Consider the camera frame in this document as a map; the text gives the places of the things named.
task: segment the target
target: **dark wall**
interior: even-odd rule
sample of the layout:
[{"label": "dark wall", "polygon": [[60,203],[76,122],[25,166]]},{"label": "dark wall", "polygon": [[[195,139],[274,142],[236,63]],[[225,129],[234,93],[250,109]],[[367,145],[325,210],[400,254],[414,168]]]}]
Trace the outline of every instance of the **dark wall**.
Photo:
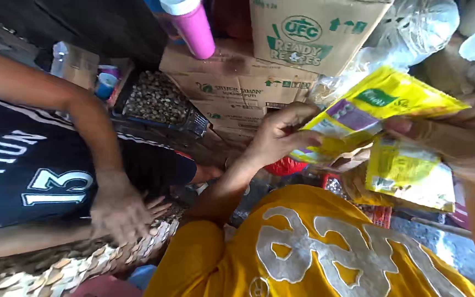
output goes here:
[{"label": "dark wall", "polygon": [[67,41],[149,66],[167,40],[143,0],[0,0],[0,22],[43,49]]}]

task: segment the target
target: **white plastic bag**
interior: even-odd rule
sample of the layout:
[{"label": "white plastic bag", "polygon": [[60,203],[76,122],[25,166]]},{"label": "white plastic bag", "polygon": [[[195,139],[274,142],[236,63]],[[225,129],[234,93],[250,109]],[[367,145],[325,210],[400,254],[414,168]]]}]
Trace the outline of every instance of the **white plastic bag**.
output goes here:
[{"label": "white plastic bag", "polygon": [[394,68],[408,68],[443,49],[458,26],[453,0],[396,0],[365,46],[386,50]]},{"label": "white plastic bag", "polygon": [[[324,109],[382,65],[393,67],[391,61],[387,60],[387,51],[375,48],[362,48],[341,75],[337,77],[320,75],[318,83],[314,85],[307,99]],[[408,72],[408,68],[393,68],[398,71]]]}]

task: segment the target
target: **red object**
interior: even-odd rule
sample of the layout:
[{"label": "red object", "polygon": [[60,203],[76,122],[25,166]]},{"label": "red object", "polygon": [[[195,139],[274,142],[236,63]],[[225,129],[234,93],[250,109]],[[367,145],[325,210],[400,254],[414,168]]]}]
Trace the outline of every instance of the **red object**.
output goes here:
[{"label": "red object", "polygon": [[269,164],[264,168],[273,175],[284,177],[295,172],[300,172],[307,166],[307,163],[295,161],[287,156]]},{"label": "red object", "polygon": [[322,189],[327,190],[327,182],[329,179],[336,179],[337,181],[340,181],[340,176],[331,172],[326,173],[322,178]]}]

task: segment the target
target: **pink bottle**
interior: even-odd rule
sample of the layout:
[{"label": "pink bottle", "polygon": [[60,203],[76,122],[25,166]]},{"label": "pink bottle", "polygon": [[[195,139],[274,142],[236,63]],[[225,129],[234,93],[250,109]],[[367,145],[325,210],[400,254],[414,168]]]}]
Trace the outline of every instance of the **pink bottle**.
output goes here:
[{"label": "pink bottle", "polygon": [[204,60],[214,54],[214,37],[201,0],[161,0],[161,6],[194,57]]}]

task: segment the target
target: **person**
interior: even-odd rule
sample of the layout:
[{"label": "person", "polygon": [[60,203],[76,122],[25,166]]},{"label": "person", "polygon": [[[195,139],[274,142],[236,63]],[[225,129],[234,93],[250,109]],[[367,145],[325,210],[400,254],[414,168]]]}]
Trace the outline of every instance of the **person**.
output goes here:
[{"label": "person", "polygon": [[[183,216],[144,297],[475,296],[469,280],[417,241],[374,226],[348,201],[313,186],[268,194],[225,243],[222,226],[254,174],[320,142],[313,131],[289,133],[316,112],[292,104],[264,118],[247,150]],[[475,127],[470,111],[460,116]],[[408,118],[384,125],[441,153],[466,180],[475,242],[475,128]]]},{"label": "person", "polygon": [[[67,111],[71,122],[32,107]],[[89,238],[89,220],[71,222],[72,229],[71,218],[90,216],[98,234],[134,240],[170,205],[158,205],[160,197],[147,206],[144,192],[155,197],[221,173],[165,145],[116,133],[91,92],[0,56],[0,227],[10,226],[0,228],[0,256]],[[63,219],[65,229],[23,227],[52,218]]]}]

